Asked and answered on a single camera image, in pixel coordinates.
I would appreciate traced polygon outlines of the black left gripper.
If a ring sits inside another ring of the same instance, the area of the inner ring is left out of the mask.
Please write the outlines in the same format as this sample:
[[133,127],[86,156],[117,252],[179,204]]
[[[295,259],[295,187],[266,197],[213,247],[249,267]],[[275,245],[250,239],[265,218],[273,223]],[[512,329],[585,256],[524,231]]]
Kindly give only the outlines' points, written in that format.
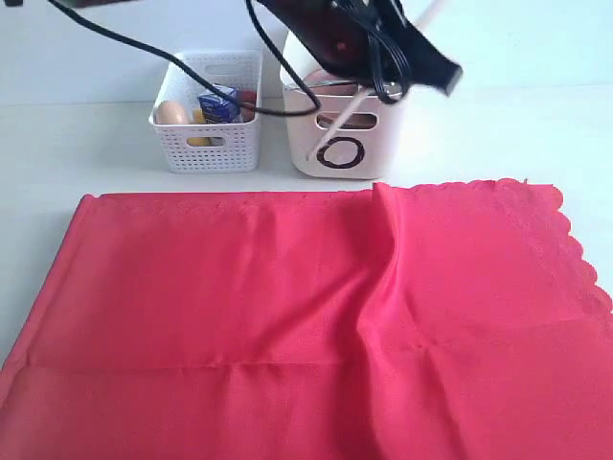
[[379,52],[383,78],[409,80],[449,97],[463,68],[442,54],[406,17],[399,1],[263,1],[321,67],[348,80],[369,80]]

